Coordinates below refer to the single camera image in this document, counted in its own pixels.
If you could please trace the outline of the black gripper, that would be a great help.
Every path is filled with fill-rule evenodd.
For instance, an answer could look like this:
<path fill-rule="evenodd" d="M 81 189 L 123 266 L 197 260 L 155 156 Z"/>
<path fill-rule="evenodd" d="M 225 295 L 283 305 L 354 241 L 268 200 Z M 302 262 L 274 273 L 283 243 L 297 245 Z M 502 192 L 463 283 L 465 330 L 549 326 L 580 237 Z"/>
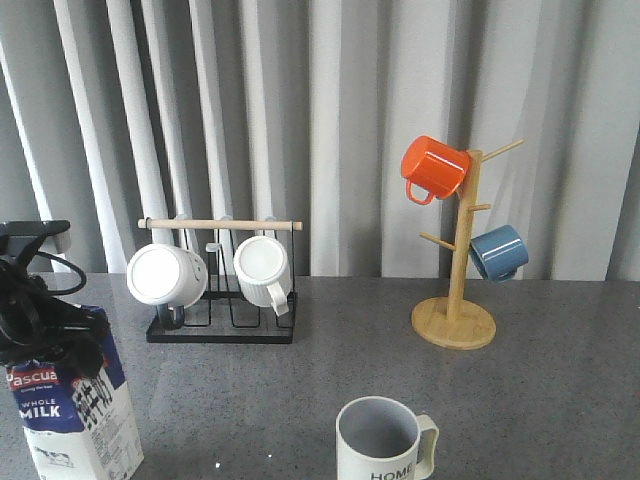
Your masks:
<path fill-rule="evenodd" d="M 83 378 L 95 378 L 103 365 L 101 343 L 110 333 L 104 313 L 59 299 L 81 290 L 86 273 L 58 255 L 68 249 L 67 220 L 1 223 L 1 364 L 51 362 Z M 34 257 L 59 262 L 79 282 L 51 290 L 42 277 L 28 272 Z"/>

